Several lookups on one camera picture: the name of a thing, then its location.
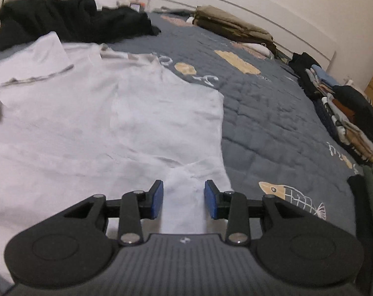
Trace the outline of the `white pillow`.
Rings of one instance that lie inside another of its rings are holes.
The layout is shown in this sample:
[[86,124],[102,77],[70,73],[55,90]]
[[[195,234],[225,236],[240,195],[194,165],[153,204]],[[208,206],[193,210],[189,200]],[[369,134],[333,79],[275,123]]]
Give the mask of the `white pillow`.
[[258,43],[241,43],[241,45],[248,50],[257,52],[258,54],[261,54],[262,56],[265,56],[269,59],[274,59],[274,54],[265,46]]

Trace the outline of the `black clothes pile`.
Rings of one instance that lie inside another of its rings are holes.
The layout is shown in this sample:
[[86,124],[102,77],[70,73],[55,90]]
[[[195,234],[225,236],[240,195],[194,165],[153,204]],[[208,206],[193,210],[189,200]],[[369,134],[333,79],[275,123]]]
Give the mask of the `black clothes pile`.
[[148,15],[130,7],[97,9],[95,0],[9,0],[0,8],[0,52],[55,32],[62,42],[112,43],[157,36]]

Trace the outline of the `navy folded duvet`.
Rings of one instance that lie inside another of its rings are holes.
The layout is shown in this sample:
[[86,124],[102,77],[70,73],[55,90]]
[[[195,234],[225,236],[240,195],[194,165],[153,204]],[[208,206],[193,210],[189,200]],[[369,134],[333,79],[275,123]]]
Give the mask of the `navy folded duvet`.
[[348,178],[354,196],[356,237],[364,248],[364,261],[356,285],[364,295],[373,295],[373,163]]

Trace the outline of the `grey quilted bedspread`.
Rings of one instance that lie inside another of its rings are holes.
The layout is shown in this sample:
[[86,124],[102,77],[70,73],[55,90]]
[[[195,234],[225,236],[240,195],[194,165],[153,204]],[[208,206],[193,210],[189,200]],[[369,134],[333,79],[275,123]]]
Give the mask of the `grey quilted bedspread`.
[[354,196],[359,173],[315,113],[313,103],[276,62],[258,59],[196,26],[151,15],[157,36],[106,45],[115,52],[152,54],[186,82],[223,95],[221,151],[230,188],[250,199],[280,194],[294,205],[356,233]]

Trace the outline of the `folded brown blanket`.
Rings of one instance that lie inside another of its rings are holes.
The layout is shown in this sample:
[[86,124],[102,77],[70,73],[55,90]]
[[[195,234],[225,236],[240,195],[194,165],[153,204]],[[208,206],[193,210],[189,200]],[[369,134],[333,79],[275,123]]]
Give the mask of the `folded brown blanket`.
[[273,36],[267,30],[211,5],[196,8],[193,24],[232,41],[264,43],[275,49]]

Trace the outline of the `white bed headboard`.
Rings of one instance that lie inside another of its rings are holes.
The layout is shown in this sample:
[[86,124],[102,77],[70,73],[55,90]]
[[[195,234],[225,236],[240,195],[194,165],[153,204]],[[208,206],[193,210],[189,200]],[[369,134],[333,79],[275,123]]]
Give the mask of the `white bed headboard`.
[[211,5],[246,22],[259,26],[274,38],[278,50],[291,57],[306,52],[325,70],[336,53],[336,42],[320,29],[271,0],[158,0],[158,6]]

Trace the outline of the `white t-shirt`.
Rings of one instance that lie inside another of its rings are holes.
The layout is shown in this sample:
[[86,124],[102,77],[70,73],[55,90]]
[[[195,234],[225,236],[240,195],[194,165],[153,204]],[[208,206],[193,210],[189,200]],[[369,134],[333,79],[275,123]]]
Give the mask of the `white t-shirt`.
[[162,233],[207,233],[204,183],[231,184],[223,95],[152,54],[48,34],[0,60],[0,275],[24,229],[88,196],[164,183]]

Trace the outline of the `stack of folded clothes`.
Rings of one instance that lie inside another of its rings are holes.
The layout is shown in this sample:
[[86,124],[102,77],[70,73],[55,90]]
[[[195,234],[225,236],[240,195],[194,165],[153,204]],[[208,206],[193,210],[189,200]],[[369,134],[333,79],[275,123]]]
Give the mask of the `stack of folded clothes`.
[[373,162],[373,106],[367,95],[351,83],[338,83],[305,52],[294,53],[288,66],[335,142],[357,162]]

